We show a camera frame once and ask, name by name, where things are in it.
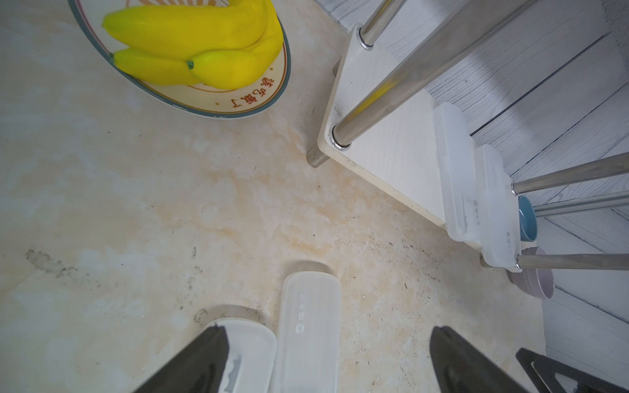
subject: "stainless steel rod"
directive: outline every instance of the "stainless steel rod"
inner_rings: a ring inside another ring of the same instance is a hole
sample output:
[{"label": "stainless steel rod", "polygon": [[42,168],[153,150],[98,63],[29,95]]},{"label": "stainless steel rod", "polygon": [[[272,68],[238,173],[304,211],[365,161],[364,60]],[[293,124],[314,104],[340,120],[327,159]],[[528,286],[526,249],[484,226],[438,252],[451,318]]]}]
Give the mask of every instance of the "stainless steel rod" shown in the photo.
[{"label": "stainless steel rod", "polygon": [[543,190],[560,185],[586,182],[629,173],[629,153],[622,153],[602,160],[577,165],[576,167],[558,170],[551,174],[534,177],[513,184],[513,192]]},{"label": "stainless steel rod", "polygon": [[629,254],[518,255],[521,268],[629,270]]},{"label": "stainless steel rod", "polygon": [[334,127],[336,142],[349,146],[534,2],[469,0]]},{"label": "stainless steel rod", "polygon": [[306,161],[312,168],[318,168],[321,164],[328,160],[326,153],[323,153],[319,146],[315,144],[308,153],[306,153]]},{"label": "stainless steel rod", "polygon": [[389,26],[406,0],[383,0],[371,17],[360,28],[360,38],[368,47],[373,47],[384,29]]},{"label": "stainless steel rod", "polygon": [[621,206],[629,206],[629,190],[589,198],[573,199],[565,202],[549,203],[535,206],[534,210],[535,216],[542,218],[584,211],[619,208]]}]

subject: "ceramic plate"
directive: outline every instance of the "ceramic plate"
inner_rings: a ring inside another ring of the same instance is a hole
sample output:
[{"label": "ceramic plate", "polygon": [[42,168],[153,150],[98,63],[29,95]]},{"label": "ceramic plate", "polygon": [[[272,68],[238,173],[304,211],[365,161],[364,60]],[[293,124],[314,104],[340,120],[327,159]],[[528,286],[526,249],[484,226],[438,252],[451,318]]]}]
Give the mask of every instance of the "ceramic plate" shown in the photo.
[{"label": "ceramic plate", "polygon": [[[111,53],[125,49],[126,45],[112,38],[101,26],[104,16],[108,13],[125,7],[164,4],[226,6],[223,0],[68,0],[68,2],[83,32],[111,65],[113,65]],[[220,90],[205,84],[160,86],[119,71],[151,96],[179,109],[212,118],[233,119],[251,116],[273,105],[288,84],[291,51],[283,26],[282,31],[284,48],[277,59],[256,83],[241,89]]]}]

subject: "yellow banana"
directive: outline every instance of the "yellow banana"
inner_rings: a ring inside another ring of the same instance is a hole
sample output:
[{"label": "yellow banana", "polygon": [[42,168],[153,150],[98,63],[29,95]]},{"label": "yellow banana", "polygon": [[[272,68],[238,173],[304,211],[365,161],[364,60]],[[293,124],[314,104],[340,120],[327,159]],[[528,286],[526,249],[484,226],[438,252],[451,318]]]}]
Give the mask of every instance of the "yellow banana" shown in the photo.
[{"label": "yellow banana", "polygon": [[114,53],[114,63],[123,72],[158,85],[194,85],[201,83],[190,73],[183,60],[154,57],[134,48]]},{"label": "yellow banana", "polygon": [[275,9],[267,4],[267,28],[258,42],[241,50],[217,50],[192,58],[191,72],[206,85],[218,89],[239,89],[254,83],[282,50],[284,35]]},{"label": "yellow banana", "polygon": [[210,50],[245,48],[267,26],[265,0],[228,7],[138,6],[108,14],[103,28],[118,41],[156,57],[189,60]]}]

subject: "container lid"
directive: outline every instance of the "container lid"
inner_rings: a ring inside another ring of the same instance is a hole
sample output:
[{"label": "container lid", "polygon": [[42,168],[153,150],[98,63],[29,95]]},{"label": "container lid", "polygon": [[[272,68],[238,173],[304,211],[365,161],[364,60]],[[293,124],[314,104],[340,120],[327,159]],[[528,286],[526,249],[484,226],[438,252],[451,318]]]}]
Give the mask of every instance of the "container lid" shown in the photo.
[{"label": "container lid", "polygon": [[299,272],[284,281],[273,393],[335,393],[341,285],[333,275]]},{"label": "container lid", "polygon": [[267,393],[277,351],[277,339],[266,326],[240,318],[217,319],[230,351],[219,393]]},{"label": "container lid", "polygon": [[480,241],[474,148],[463,112],[445,102],[433,111],[448,235],[456,241]]},{"label": "container lid", "polygon": [[482,257],[489,266],[521,272],[518,197],[511,191],[511,177],[504,172],[500,153],[489,145],[474,150]]}]

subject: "wood grain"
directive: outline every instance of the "wood grain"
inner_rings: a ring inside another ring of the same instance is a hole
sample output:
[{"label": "wood grain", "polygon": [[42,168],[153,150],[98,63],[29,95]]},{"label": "wood grain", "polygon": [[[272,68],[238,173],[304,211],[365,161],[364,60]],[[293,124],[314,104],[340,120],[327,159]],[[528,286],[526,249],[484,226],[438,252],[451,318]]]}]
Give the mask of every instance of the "wood grain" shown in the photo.
[{"label": "wood grain", "polygon": [[[619,118],[621,116],[626,116],[626,113],[618,113],[615,117]],[[605,153],[602,158],[626,152],[629,152],[629,135],[618,142],[610,151]],[[605,179],[568,185],[553,197],[550,202],[569,201],[575,198],[611,194],[627,189],[629,189],[629,174],[607,177]]]},{"label": "wood grain", "polygon": [[[610,150],[629,135],[629,111],[626,110],[627,108],[629,108],[629,85],[625,85],[614,93],[583,120],[542,150],[524,167],[518,169],[512,176],[513,180],[530,179],[607,157]],[[588,190],[591,190],[591,186],[597,183],[588,182],[584,194],[577,197],[584,197],[586,194],[591,196],[592,194],[588,193]],[[534,206],[537,206],[548,203],[564,189],[565,186],[555,187],[529,192],[526,196]]]},{"label": "wood grain", "polygon": [[515,173],[627,82],[614,39],[606,36],[474,135]]},{"label": "wood grain", "polygon": [[[381,0],[317,0],[332,18],[347,31],[356,23],[365,23]],[[378,42],[396,59],[405,58],[448,15],[466,0],[407,0]]]},{"label": "wood grain", "polygon": [[[593,247],[547,219],[538,220],[537,245],[549,254],[599,254]],[[554,269],[555,286],[617,318],[629,321],[629,272]]]},{"label": "wood grain", "polygon": [[543,314],[548,357],[629,389],[629,324],[562,291]]},{"label": "wood grain", "polygon": [[537,245],[548,254],[600,254],[601,250],[546,218],[537,220]]},{"label": "wood grain", "polygon": [[629,219],[629,208],[617,208],[612,210],[624,218]]},{"label": "wood grain", "polygon": [[426,89],[475,131],[608,31],[597,1],[539,0]]},{"label": "wood grain", "polygon": [[629,221],[611,209],[548,217],[547,220],[602,252],[629,253]]}]

